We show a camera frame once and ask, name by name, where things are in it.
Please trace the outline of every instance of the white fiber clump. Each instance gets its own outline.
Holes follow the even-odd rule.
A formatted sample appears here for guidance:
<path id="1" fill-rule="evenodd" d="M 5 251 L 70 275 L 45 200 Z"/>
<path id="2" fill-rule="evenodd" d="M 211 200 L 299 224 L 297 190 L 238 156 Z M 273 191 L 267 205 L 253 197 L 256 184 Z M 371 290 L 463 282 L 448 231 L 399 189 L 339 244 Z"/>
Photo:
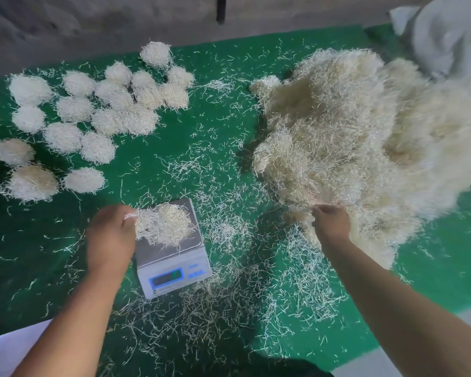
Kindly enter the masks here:
<path id="1" fill-rule="evenodd" d="M 116 61 L 113 65 L 108 66 L 105 70 L 105 78 L 123 86 L 129 85 L 131 82 L 132 72 L 122 62 Z"/>
<path id="2" fill-rule="evenodd" d="M 139 56 L 147 65 L 163 69 L 168 67 L 172 60 L 170 47 L 165 43 L 152 41 L 142 47 Z"/>
<path id="3" fill-rule="evenodd" d="M 12 76 L 9 91 L 19 106 L 37 106 L 53 96 L 45 79 L 24 74 Z"/>
<path id="4" fill-rule="evenodd" d="M 103 172 L 83 167 L 72 170 L 64 179 L 65 188 L 73 190 L 77 193 L 94 193 L 103 188 L 105 177 Z"/>
<path id="5" fill-rule="evenodd" d="M 53 173 L 40 165 L 23 165 L 12 172 L 2 194 L 23 202 L 50 200 L 59 191 Z"/>
<path id="6" fill-rule="evenodd" d="M 28 143 L 20 139 L 6 139 L 0 142 L 0 161 L 9 165 L 28 164 L 35 156 L 35 151 Z"/>
<path id="7" fill-rule="evenodd" d="M 68 154 L 82 147 L 84 133 L 75 124 L 52 123 L 44 130 L 44 139 L 53 151 Z"/>
<path id="8" fill-rule="evenodd" d="M 92 116 L 91 125 L 97 132 L 107 136 L 119 134 L 126 130 L 119 112 L 111 108 L 97 109 Z"/>
<path id="9" fill-rule="evenodd" d="M 162 203 L 153 209 L 138 209 L 136 239 L 145 238 L 153 245 L 178 246 L 194 226 L 184 206 Z"/>
<path id="10" fill-rule="evenodd" d="M 115 145 L 105 135 L 88 132 L 82 138 L 80 155 L 96 164 L 108 164 L 115 157 Z"/>
<path id="11" fill-rule="evenodd" d="M 87 98 L 64 96 L 57 101 L 56 111 L 61 120 L 67 123 L 79 123 L 91 119 L 94 106 Z"/>
<path id="12" fill-rule="evenodd" d="M 63 83 L 67 93 L 84 97 L 91 95 L 96 89 L 96 81 L 86 73 L 70 70 L 63 75 Z"/>
<path id="13" fill-rule="evenodd" d="M 126 132 L 133 136 L 151 134 L 156 128 L 156 123 L 159 121 L 157 113 L 139 104 L 128 110 L 121 111 L 119 116 Z"/>
<path id="14" fill-rule="evenodd" d="M 189 88 L 194 84 L 194 74 L 183 67 L 173 66 L 168 71 L 168 82 L 181 88 Z"/>
<path id="15" fill-rule="evenodd" d="M 134 104 L 131 94 L 124 86 L 112 80 L 104 79 L 96 85 L 94 94 L 114 109 L 126 109 Z"/>
<path id="16" fill-rule="evenodd" d="M 164 103 L 172 109 L 188 108 L 188 93 L 184 88 L 171 83 L 164 83 L 159 88 Z"/>
<path id="17" fill-rule="evenodd" d="M 317 246 L 304 208 L 342 204 L 351 240 L 389 269 L 397 246 L 471 186 L 471 83 L 429 83 L 367 50 L 318 50 L 291 79 L 251 90 L 272 130 L 254 170 Z"/>
<path id="18" fill-rule="evenodd" d="M 136 102 L 143 107 L 157 109 L 164 105 L 157 83 L 146 71 L 139 70 L 134 73 L 131 86 Z"/>
<path id="19" fill-rule="evenodd" d="M 13 123 L 27 134 L 36 134 L 45 127 L 45 113 L 36 106 L 21 106 L 13 113 Z"/>

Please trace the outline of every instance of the black pole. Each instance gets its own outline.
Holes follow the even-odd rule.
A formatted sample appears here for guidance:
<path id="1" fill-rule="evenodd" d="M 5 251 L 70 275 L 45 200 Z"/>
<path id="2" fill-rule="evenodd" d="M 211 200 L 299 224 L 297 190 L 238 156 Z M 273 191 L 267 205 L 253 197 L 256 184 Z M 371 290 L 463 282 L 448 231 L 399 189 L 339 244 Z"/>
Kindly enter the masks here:
<path id="1" fill-rule="evenodd" d="M 227 0 L 216 0 L 216 22 L 223 25 L 225 22 L 225 11 L 227 9 Z"/>

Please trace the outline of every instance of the person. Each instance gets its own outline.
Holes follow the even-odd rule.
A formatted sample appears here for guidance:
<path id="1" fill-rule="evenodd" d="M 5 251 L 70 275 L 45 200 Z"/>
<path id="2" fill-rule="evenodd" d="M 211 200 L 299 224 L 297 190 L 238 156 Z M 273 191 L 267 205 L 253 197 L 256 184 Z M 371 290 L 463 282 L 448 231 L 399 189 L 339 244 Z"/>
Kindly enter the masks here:
<path id="1" fill-rule="evenodd" d="M 88 272 L 13 377 L 93 377 L 113 300 L 135 248 L 129 206 L 101 209 L 87 230 Z M 471 376 L 471 327 L 415 292 L 349 240 L 345 209 L 312 208 L 322 251 L 403 376 Z"/>

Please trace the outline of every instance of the green mat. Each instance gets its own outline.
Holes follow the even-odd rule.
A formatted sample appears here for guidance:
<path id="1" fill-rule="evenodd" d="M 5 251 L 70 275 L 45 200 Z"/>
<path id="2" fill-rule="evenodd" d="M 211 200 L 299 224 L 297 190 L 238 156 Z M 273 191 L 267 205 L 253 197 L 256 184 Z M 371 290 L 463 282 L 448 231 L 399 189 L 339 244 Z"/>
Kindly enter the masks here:
<path id="1" fill-rule="evenodd" d="M 244 369 L 249 363 L 259 365 L 251 367 L 258 373 L 271 370 L 277 375 L 285 369 L 280 367 L 282 357 L 304 358 L 332 370 L 376 347 L 320 254 L 305 244 L 298 255 L 287 252 L 290 242 L 297 244 L 300 237 L 285 225 L 280 207 L 250 171 L 251 149 L 262 135 L 263 122 L 248 85 L 267 74 L 286 77 L 319 48 L 373 47 L 393 56 L 398 48 L 394 36 L 386 34 L 387 27 L 380 29 L 380 34 L 375 30 L 368 36 L 357 26 L 336 27 L 173 48 L 175 63 L 196 77 L 191 107 L 161 110 L 162 126 L 151 136 L 115 137 L 116 158 L 97 167 L 108 180 L 107 188 L 96 195 L 63 191 L 51 202 L 25 205 L 0 195 L 0 334 L 55 316 L 84 275 L 80 238 L 98 208 L 117 202 L 146 206 L 189 196 L 217 279 L 146 303 L 131 265 L 110 318 L 101 375 L 224 375 L 235 365 Z M 44 76 L 64 95 L 60 78 L 65 70 L 80 68 L 102 79 L 115 60 L 133 71 L 144 68 L 132 53 L 28 73 Z M 153 75 L 157 81 L 164 76 Z M 27 139 L 10 121 L 16 105 L 6 86 L 6 79 L 0 79 L 0 139 Z M 57 120 L 52 105 L 42 109 L 48 122 Z M 36 161 L 59 177 L 88 165 L 79 155 L 51 154 L 40 135 L 34 139 Z M 0 183 L 8 171 L 0 163 Z M 459 205 L 459 213 L 435 221 L 425 235 L 403 246 L 395 266 L 416 290 L 454 312 L 471 306 L 471 192 Z M 220 239 L 215 230 L 220 222 L 236 223 L 238 233 Z M 307 291 L 297 287 L 304 282 L 300 270 L 311 265 L 321 266 L 314 282 L 331 304 L 303 303 Z M 210 300 L 212 289 L 221 297 L 217 304 Z M 321 314 L 326 318 L 317 321 Z M 173 322 L 180 325 L 169 327 Z"/>

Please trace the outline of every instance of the person's left arm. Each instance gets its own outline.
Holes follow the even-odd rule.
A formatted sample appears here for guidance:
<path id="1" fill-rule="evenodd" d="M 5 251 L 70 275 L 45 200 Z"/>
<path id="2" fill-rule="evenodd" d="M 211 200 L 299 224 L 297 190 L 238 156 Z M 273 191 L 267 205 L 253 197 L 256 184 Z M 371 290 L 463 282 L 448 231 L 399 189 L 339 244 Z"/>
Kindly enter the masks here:
<path id="1" fill-rule="evenodd" d="M 101 209 L 87 229 L 88 272 L 12 377 L 93 377 L 113 300 L 135 249 L 129 206 Z"/>

